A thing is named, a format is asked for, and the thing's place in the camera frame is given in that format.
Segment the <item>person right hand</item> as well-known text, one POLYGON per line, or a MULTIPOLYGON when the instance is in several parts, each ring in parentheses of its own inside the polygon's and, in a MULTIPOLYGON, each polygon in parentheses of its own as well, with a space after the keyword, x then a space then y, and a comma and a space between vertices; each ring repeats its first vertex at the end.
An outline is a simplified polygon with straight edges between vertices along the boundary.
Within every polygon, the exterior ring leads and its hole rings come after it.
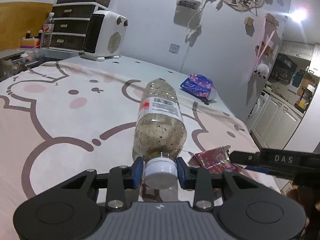
POLYGON ((312 210, 317 210, 319 213, 319 196, 316 196, 313 189, 300 186, 296 189, 289 190, 286 196, 298 202, 306 214, 310 214, 312 210))

